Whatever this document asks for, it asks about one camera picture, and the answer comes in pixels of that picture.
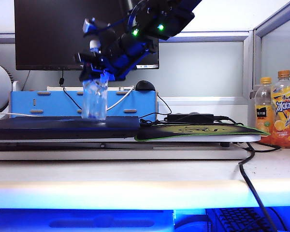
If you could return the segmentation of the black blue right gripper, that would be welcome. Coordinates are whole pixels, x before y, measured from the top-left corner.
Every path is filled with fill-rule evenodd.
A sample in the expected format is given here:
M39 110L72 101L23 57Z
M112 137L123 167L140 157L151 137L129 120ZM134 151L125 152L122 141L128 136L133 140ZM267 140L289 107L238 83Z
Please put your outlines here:
M108 81L123 81L135 69L159 68L159 41L150 36L134 36L124 33L116 39L103 38L101 55L97 52L78 52L74 60L84 64L79 81L95 80L106 76ZM103 70L93 65L104 65Z

